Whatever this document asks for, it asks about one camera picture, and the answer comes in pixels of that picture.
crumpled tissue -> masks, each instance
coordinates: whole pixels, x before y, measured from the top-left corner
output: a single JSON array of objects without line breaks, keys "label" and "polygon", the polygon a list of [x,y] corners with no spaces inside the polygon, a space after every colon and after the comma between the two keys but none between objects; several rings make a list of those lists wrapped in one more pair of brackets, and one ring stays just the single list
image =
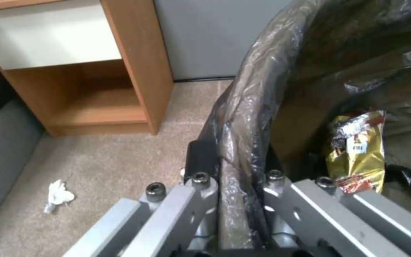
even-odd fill
[{"label": "crumpled tissue", "polygon": [[44,213],[52,213],[52,211],[56,208],[57,205],[61,205],[63,203],[68,203],[74,200],[75,195],[66,190],[64,183],[61,182],[61,179],[50,183],[49,186],[49,198],[47,205],[44,208]]}]

wooden cabinet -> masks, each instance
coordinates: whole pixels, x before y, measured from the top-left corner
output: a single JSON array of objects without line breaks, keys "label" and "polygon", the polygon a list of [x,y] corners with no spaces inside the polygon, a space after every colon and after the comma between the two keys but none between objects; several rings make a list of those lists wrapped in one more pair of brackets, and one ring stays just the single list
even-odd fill
[{"label": "wooden cabinet", "polygon": [[0,70],[53,136],[156,134],[173,87],[150,0],[0,0]]}]

wall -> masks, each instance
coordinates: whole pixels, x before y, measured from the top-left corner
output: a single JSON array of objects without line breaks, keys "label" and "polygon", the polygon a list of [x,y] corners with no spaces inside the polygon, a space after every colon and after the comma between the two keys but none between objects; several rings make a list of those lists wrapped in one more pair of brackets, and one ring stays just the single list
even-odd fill
[{"label": "wall", "polygon": [[235,76],[289,0],[155,0],[176,80]]}]

food packaging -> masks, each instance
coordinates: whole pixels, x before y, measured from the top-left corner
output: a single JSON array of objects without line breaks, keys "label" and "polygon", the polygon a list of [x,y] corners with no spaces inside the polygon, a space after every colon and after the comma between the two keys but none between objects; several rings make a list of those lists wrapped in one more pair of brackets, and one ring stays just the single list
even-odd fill
[{"label": "food packaging", "polygon": [[326,147],[329,176],[344,193],[373,189],[380,193],[385,177],[384,111],[336,117]]}]

beige carpet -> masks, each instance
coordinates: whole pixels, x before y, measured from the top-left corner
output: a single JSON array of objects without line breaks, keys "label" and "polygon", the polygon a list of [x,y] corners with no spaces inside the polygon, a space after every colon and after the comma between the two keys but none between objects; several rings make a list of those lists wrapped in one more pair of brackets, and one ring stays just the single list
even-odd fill
[{"label": "beige carpet", "polygon": [[[179,183],[187,145],[229,83],[176,84],[157,136],[44,135],[0,207],[0,257],[62,256],[121,197],[138,199],[151,182]],[[57,179],[76,199],[46,215]]]}]

